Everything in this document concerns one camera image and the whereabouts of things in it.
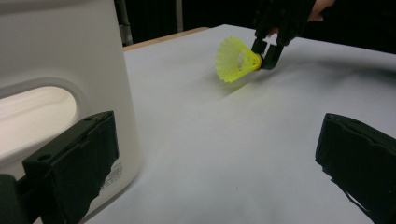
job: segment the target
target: black bracket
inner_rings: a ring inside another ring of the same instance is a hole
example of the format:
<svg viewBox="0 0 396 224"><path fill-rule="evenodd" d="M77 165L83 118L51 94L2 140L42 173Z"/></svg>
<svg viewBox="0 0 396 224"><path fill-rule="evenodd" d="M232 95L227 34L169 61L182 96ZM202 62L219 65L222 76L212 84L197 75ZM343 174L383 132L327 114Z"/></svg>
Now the black bracket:
<svg viewBox="0 0 396 224"><path fill-rule="evenodd" d="M267 47L264 40L277 28L276 45L270 45L262 57L261 69L273 69L282 50L296 36L303 33L315 0L262 0L257 10L256 40L251 50L263 55Z"/></svg>
<svg viewBox="0 0 396 224"><path fill-rule="evenodd" d="M375 224L396 223L396 139L358 120L326 114L316 161Z"/></svg>
<svg viewBox="0 0 396 224"><path fill-rule="evenodd" d="M78 223L118 157L112 111L79 121L22 162L23 178L0 175L0 223Z"/></svg>

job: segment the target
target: finger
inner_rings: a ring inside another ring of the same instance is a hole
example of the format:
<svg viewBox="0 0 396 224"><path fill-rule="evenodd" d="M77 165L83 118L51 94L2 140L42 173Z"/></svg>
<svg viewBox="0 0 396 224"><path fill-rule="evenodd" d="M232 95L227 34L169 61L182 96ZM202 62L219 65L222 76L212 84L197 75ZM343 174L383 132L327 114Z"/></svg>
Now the finger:
<svg viewBox="0 0 396 224"><path fill-rule="evenodd" d="M323 15L321 14L311 15L309 16L308 21L323 21Z"/></svg>
<svg viewBox="0 0 396 224"><path fill-rule="evenodd" d="M278 32L279 32L279 28L278 28L278 27L273 27L273 28L271 28L271 30L268 32L267 37L271 37L271 35L277 34Z"/></svg>

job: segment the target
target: yellow shuttlecock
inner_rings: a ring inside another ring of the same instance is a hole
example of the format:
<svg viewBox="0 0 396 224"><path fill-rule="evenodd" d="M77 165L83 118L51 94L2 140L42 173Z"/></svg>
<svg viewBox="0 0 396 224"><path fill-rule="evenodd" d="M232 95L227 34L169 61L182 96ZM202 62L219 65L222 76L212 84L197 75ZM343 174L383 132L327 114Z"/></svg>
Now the yellow shuttlecock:
<svg viewBox="0 0 396 224"><path fill-rule="evenodd" d="M234 36L227 37L219 46L216 55L216 70L221 80L233 82L260 69L262 57L251 51Z"/></svg>

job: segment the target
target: white appliance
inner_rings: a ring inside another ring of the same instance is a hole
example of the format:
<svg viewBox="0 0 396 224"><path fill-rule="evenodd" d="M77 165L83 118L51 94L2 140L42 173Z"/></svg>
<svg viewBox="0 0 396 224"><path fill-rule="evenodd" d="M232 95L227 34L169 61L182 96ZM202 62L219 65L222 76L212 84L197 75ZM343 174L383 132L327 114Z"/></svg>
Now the white appliance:
<svg viewBox="0 0 396 224"><path fill-rule="evenodd" d="M113 110L120 158L93 211L140 165L114 1L0 0L0 33L0 174L21 178L24 158L78 120Z"/></svg>

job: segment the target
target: white surface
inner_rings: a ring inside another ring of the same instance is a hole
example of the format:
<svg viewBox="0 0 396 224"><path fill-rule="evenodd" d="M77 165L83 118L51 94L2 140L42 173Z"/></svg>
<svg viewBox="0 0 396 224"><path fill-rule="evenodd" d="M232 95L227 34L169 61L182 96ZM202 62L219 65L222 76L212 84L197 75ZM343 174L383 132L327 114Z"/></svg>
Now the white surface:
<svg viewBox="0 0 396 224"><path fill-rule="evenodd" d="M125 53L143 167L88 223L368 224L315 162L325 113L396 137L396 56L295 39L273 71L233 84L220 26Z"/></svg>

